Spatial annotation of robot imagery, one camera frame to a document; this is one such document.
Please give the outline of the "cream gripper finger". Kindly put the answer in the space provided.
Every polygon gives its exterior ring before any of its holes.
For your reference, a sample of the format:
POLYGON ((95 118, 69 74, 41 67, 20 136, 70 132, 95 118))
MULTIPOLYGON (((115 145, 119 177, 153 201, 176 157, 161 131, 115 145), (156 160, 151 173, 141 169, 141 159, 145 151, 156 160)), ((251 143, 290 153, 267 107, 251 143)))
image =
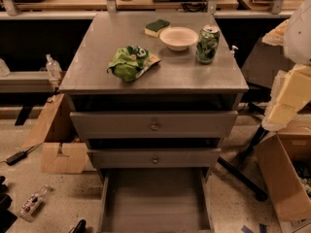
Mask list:
POLYGON ((266 33, 263 36, 262 41, 265 44, 268 44, 270 46, 283 46, 284 45, 284 36, 285 36, 285 32, 286 32, 288 23, 289 23, 288 19, 281 22, 274 29, 272 29, 268 33, 266 33))
POLYGON ((268 131, 279 131, 311 101, 311 67, 295 64, 289 72, 279 71, 261 122, 268 131))

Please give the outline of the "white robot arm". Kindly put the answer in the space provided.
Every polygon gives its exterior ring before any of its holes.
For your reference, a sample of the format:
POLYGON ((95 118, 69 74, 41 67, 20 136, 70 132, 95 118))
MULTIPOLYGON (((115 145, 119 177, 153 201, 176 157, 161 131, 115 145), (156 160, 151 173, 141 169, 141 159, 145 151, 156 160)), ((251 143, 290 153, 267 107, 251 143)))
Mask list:
POLYGON ((271 100, 261 122, 265 130, 279 131, 311 101, 311 0, 305 0, 262 41, 282 46, 285 57, 294 63, 292 70, 280 71, 274 79, 271 100))

